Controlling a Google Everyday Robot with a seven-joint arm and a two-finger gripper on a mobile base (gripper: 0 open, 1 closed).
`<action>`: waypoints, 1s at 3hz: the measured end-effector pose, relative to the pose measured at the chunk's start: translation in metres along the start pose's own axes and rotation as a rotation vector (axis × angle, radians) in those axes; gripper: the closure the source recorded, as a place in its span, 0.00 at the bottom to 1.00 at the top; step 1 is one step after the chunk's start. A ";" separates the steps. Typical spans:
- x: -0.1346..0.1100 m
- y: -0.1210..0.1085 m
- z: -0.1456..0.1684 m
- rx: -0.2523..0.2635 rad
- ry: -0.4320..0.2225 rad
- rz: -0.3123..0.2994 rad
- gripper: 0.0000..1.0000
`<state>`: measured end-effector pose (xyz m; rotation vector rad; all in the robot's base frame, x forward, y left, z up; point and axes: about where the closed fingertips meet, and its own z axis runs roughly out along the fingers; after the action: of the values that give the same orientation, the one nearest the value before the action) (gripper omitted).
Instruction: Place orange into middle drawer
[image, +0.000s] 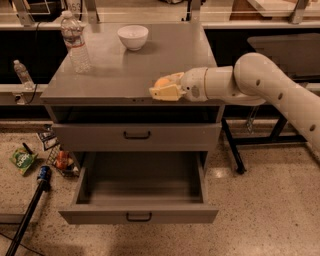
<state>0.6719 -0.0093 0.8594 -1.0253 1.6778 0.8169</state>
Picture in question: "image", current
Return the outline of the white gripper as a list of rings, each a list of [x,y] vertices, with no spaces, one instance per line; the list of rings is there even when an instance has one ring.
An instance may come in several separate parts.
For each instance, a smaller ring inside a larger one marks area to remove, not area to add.
[[[178,72],[161,78],[170,80],[171,85],[151,87],[149,92],[153,99],[162,101],[178,101],[181,97],[192,102],[207,100],[205,93],[206,67],[193,68],[187,72]]]

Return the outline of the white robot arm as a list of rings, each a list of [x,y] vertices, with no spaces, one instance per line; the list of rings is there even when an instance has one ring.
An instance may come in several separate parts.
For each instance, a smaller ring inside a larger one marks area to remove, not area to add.
[[[191,102],[221,100],[227,104],[273,105],[320,150],[320,97],[291,80],[260,53],[241,56],[233,66],[200,67],[159,78],[149,88],[153,99]]]

